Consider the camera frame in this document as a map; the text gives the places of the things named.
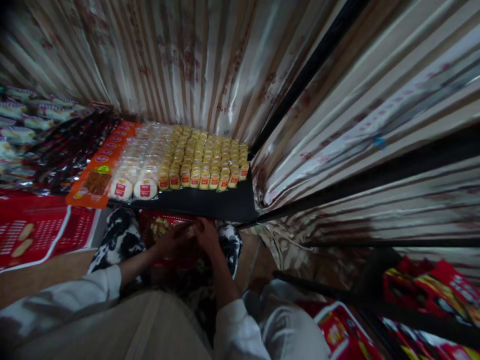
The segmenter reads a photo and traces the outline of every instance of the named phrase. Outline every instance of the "shiny fabric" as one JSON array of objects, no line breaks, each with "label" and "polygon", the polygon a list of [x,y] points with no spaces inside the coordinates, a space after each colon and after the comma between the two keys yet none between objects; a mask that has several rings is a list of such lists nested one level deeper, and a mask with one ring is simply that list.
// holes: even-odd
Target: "shiny fabric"
[{"label": "shiny fabric", "polygon": [[252,143],[344,3],[16,2],[1,81]]},{"label": "shiny fabric", "polygon": [[[323,189],[478,121],[480,3],[372,1],[252,164],[262,211]],[[280,269],[355,282],[365,252],[307,241],[478,237],[478,158],[273,221],[262,229]],[[475,282],[472,249],[402,249],[445,257]]]}]

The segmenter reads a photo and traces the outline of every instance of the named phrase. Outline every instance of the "packaged snack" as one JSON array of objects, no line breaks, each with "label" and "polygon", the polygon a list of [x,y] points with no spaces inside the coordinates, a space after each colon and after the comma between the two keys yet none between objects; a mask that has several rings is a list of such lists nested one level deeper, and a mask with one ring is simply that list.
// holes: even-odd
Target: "packaged snack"
[{"label": "packaged snack", "polygon": [[17,122],[15,120],[0,116],[0,127],[15,126],[16,123]]},{"label": "packaged snack", "polygon": [[232,168],[230,170],[230,179],[228,180],[228,187],[230,189],[234,189],[237,187],[237,183],[239,182],[240,178],[240,169]]},{"label": "packaged snack", "polygon": [[49,118],[53,120],[58,120],[60,122],[65,122],[73,118],[72,114],[74,111],[72,109],[64,109],[63,107],[53,106],[46,103],[37,104],[37,115],[42,118]]},{"label": "packaged snack", "polygon": [[190,173],[190,187],[193,189],[198,189],[200,185],[200,166],[193,166]]},{"label": "packaged snack", "polygon": [[27,107],[19,102],[0,102],[0,116],[21,120],[22,114],[27,112]]},{"label": "packaged snack", "polygon": [[160,173],[158,174],[158,187],[161,191],[166,191],[170,188],[169,174],[169,168],[160,168]]},{"label": "packaged snack", "polygon": [[0,127],[0,136],[7,138],[15,145],[26,145],[34,142],[35,131],[21,126]]},{"label": "packaged snack", "polygon": [[133,188],[133,194],[138,200],[150,200],[157,196],[158,186],[151,178],[140,178]]},{"label": "packaged snack", "polygon": [[219,192],[224,192],[227,190],[230,181],[230,170],[228,167],[224,167],[220,171],[220,183],[218,184],[217,190]]},{"label": "packaged snack", "polygon": [[110,185],[108,197],[119,201],[128,202],[134,193],[134,186],[123,177],[114,176]]},{"label": "packaged snack", "polygon": [[170,188],[173,190],[180,189],[180,167],[175,166],[171,167],[169,171],[169,179],[170,179]]},{"label": "packaged snack", "polygon": [[50,95],[50,101],[54,105],[58,105],[62,108],[72,108],[74,110],[83,110],[87,108],[86,106],[80,105],[78,101],[63,97],[56,97],[55,95]]},{"label": "packaged snack", "polygon": [[208,190],[210,185],[210,167],[204,166],[200,174],[200,190]]},{"label": "packaged snack", "polygon": [[248,161],[243,161],[240,163],[240,178],[239,181],[247,180],[247,175],[249,174],[250,163]]},{"label": "packaged snack", "polygon": [[189,164],[183,164],[180,168],[181,185],[184,188],[190,187],[190,173],[192,172],[192,166]]},{"label": "packaged snack", "polygon": [[6,86],[6,94],[9,97],[20,101],[29,100],[37,97],[37,93],[35,91],[26,90],[19,87],[13,87],[10,85]]},{"label": "packaged snack", "polygon": [[220,169],[218,167],[212,167],[210,171],[210,190],[217,190],[220,181]]},{"label": "packaged snack", "polygon": [[21,119],[25,127],[30,129],[48,130],[55,125],[52,119],[27,114],[22,114]]}]

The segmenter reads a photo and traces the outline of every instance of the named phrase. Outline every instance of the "display shelf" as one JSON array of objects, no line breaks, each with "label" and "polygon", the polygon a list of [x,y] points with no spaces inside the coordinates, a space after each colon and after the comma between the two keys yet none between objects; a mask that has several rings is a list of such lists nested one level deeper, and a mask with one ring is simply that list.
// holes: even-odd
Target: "display shelf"
[{"label": "display shelf", "polygon": [[[110,200],[109,204],[126,205],[116,200]],[[134,209],[192,214],[238,223],[251,222],[258,217],[250,170],[246,181],[240,181],[235,189],[228,189],[225,192],[186,187],[180,190],[163,191],[158,193],[157,199],[137,200],[129,206]]]}]

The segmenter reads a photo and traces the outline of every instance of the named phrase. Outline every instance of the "plastic wrapper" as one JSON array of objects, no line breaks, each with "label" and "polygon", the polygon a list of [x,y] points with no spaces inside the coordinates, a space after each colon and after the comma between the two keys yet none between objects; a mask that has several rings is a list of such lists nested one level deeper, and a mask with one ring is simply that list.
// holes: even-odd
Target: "plastic wrapper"
[{"label": "plastic wrapper", "polygon": [[21,120],[22,114],[27,113],[27,107],[19,102],[0,102],[0,116]]},{"label": "plastic wrapper", "polygon": [[23,121],[23,125],[30,129],[48,130],[55,125],[52,119],[27,114],[22,114],[21,120]]},{"label": "plastic wrapper", "polygon": [[22,126],[0,127],[0,136],[6,138],[14,145],[27,145],[34,143],[35,131]]},{"label": "plastic wrapper", "polygon": [[26,101],[37,97],[37,93],[35,91],[22,89],[10,85],[7,85],[6,87],[6,94],[7,96],[19,101]]}]

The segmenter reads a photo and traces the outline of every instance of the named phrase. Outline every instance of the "store floor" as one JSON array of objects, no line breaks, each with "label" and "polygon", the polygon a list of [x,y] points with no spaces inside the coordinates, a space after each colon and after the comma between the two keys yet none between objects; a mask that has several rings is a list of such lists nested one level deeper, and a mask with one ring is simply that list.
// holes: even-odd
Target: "store floor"
[{"label": "store floor", "polygon": [[[258,235],[242,233],[243,248],[235,283],[243,292],[247,288],[261,291],[277,269],[270,251]],[[56,256],[40,265],[0,274],[0,309],[52,285],[81,278],[89,267],[95,250]]]}]

